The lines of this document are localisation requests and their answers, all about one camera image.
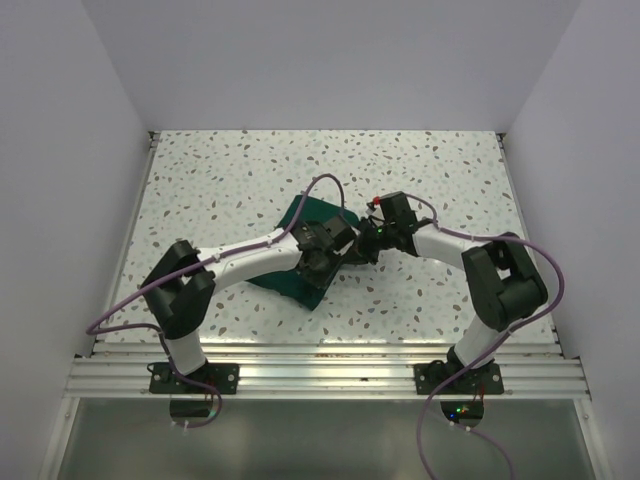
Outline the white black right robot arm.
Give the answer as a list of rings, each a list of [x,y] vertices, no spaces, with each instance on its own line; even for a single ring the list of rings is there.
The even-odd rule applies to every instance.
[[[520,320],[548,301],[548,290],[521,239],[506,233],[476,238],[450,232],[431,220],[380,224],[363,219],[350,247],[349,262],[375,264],[384,250],[439,261],[465,274],[474,309],[471,324],[437,367],[447,384],[468,392],[481,380],[480,368],[491,363],[490,347]]]

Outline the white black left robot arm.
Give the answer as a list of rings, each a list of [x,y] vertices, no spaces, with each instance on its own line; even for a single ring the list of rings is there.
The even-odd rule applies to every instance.
[[[253,240],[198,250],[187,241],[170,247],[146,278],[142,296],[154,316],[171,363],[172,379],[185,392],[201,390],[208,379],[199,329],[211,299],[241,282],[290,273],[305,302],[326,291],[355,242],[349,230],[342,240],[304,227],[299,233],[279,228]]]

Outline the green surgical cloth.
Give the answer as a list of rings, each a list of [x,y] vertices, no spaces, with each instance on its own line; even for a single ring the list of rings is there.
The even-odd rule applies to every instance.
[[[290,223],[293,223],[295,226],[297,222],[303,221],[324,222],[326,220],[329,220],[331,217],[338,215],[345,218],[358,235],[357,226],[360,222],[360,219],[356,216],[355,213],[348,210],[343,211],[336,205],[311,196],[307,197],[307,199],[303,199],[300,195],[296,196],[288,207],[284,217],[280,220],[277,226],[280,228],[284,228]],[[344,262],[342,263],[340,268],[345,264],[353,265],[353,243],[350,245],[350,249],[344,257]],[[275,291],[282,296],[295,300],[298,304],[305,307],[306,309],[313,310],[321,303],[321,301],[325,297],[326,291],[330,287],[338,272],[327,288],[317,289],[305,282],[294,271],[294,268],[288,271],[278,271],[263,274],[250,279],[249,282],[255,286]]]

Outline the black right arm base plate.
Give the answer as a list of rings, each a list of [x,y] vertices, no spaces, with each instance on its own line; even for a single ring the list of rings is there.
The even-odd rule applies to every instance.
[[[471,369],[450,380],[453,373],[442,361],[419,363],[413,366],[413,378],[418,395],[502,395],[505,387],[500,367],[490,362]]]

